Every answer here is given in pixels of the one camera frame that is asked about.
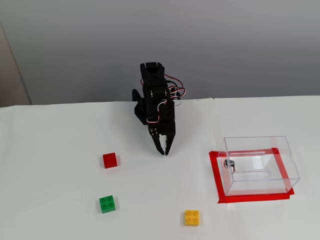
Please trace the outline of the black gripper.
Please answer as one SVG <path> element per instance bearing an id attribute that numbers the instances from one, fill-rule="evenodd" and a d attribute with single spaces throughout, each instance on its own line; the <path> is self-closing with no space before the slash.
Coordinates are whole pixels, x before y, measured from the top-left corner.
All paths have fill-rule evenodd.
<path id="1" fill-rule="evenodd" d="M 176 134 L 176 123 L 174 120 L 160 120 L 157 123 L 147 123 L 149 134 L 152 137 L 157 151 L 162 155 L 168 155 Z M 166 136 L 165 152 L 161 146 L 160 135 Z"/>

